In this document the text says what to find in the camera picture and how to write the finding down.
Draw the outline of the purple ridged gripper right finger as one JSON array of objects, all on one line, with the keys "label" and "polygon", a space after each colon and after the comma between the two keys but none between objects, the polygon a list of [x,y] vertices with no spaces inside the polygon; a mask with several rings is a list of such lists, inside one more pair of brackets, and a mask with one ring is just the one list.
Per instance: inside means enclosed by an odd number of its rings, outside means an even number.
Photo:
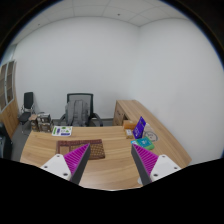
[{"label": "purple ridged gripper right finger", "polygon": [[132,145],[131,154],[143,186],[180,170],[180,167],[167,155],[156,155],[136,144]]}]

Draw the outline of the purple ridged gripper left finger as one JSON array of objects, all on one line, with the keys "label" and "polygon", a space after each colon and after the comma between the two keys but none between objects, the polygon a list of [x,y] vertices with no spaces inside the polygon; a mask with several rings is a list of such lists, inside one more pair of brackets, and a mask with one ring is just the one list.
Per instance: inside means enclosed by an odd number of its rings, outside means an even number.
[{"label": "purple ridged gripper left finger", "polygon": [[90,152],[90,145],[85,144],[65,155],[55,154],[41,166],[41,169],[78,185],[90,157]]}]

